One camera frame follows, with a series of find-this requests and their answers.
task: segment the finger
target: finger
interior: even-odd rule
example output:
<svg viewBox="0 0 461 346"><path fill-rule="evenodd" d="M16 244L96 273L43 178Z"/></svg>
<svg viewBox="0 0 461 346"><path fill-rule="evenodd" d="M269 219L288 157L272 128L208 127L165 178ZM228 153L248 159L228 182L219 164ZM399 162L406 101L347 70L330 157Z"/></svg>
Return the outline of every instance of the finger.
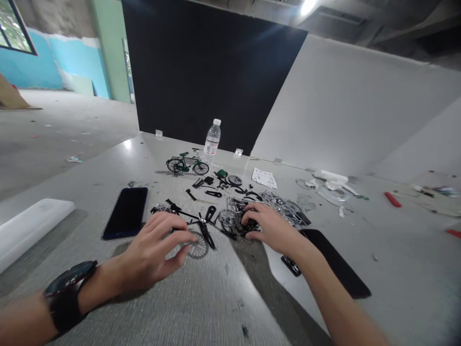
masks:
<svg viewBox="0 0 461 346"><path fill-rule="evenodd" d="M256 209L257 211L263 211L266 205L263 203L250 203L245 207L245 210Z"/></svg>
<svg viewBox="0 0 461 346"><path fill-rule="evenodd" d="M245 238L259 240L259 241L261 241L263 243L265 242L264 241L264 234L262 234L261 232L256 232L256 231L248 232L246 234Z"/></svg>
<svg viewBox="0 0 461 346"><path fill-rule="evenodd" d="M169 277L180 267L182 267L191 248L192 245L185 245L178 251L175 257L165 261L165 263L159 268L155 275L156 281L160 281Z"/></svg>
<svg viewBox="0 0 461 346"><path fill-rule="evenodd" d="M195 241L197 241L197 238L189 231L177 231L163 239L160 244L156 246L155 253L156 255L158 254L165 257L179 244Z"/></svg>
<svg viewBox="0 0 461 346"><path fill-rule="evenodd" d="M143 227L143 233L150 233L154 228L162 223L163 220L170 217L172 214L167 212L158 212L155 213L149 221L146 222L145 226Z"/></svg>
<svg viewBox="0 0 461 346"><path fill-rule="evenodd" d="M167 218L162 220L150 233L149 236L152 240L160 240L165 234L171 231L172 228L182 231L188 231L187 222L178 215L170 214Z"/></svg>
<svg viewBox="0 0 461 346"><path fill-rule="evenodd" d="M242 225L246 226L249 219L253 219L257 223L259 223L260 217L261 217L261 215L259 213L257 213L256 211L251 211L251 210L247 211L242 217Z"/></svg>

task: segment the light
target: light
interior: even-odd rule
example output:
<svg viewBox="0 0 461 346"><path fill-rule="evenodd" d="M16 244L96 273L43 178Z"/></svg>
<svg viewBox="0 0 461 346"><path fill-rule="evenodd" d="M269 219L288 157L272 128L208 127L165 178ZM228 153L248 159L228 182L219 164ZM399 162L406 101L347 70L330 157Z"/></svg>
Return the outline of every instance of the light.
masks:
<svg viewBox="0 0 461 346"><path fill-rule="evenodd" d="M123 145L125 146L125 148L131 149L131 140L128 139L128 140L124 141Z"/></svg>
<svg viewBox="0 0 461 346"><path fill-rule="evenodd" d="M303 6L301 7L301 15L309 14L315 6L317 0L304 0Z"/></svg>

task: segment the black backdrop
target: black backdrop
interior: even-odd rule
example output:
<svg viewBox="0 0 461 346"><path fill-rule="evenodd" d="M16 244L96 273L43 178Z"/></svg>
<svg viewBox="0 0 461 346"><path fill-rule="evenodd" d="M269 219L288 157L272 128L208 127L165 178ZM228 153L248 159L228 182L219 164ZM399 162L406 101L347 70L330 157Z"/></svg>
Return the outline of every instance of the black backdrop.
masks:
<svg viewBox="0 0 461 346"><path fill-rule="evenodd" d="M203 145L218 118L219 148L250 155L307 32L186 0L123 12L140 130Z"/></svg>

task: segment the green wall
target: green wall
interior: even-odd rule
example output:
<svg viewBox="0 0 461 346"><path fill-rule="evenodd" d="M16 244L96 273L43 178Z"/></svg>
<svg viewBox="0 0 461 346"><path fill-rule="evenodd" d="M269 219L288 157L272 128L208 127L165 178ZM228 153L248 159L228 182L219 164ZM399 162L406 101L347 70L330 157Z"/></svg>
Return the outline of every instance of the green wall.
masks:
<svg viewBox="0 0 461 346"><path fill-rule="evenodd" d="M91 0L91 3L112 98L131 103L122 43L126 31L121 1Z"/></svg>

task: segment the smartwatch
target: smartwatch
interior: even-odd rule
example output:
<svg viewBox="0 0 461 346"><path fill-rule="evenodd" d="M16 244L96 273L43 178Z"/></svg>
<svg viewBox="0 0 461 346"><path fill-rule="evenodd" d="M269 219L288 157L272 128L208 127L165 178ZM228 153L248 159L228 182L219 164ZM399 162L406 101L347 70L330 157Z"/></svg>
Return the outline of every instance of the smartwatch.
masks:
<svg viewBox="0 0 461 346"><path fill-rule="evenodd" d="M86 315L82 315L78 304L78 293L96 271L97 261L77 264L58 276L45 290L51 318L59 334L71 330Z"/></svg>

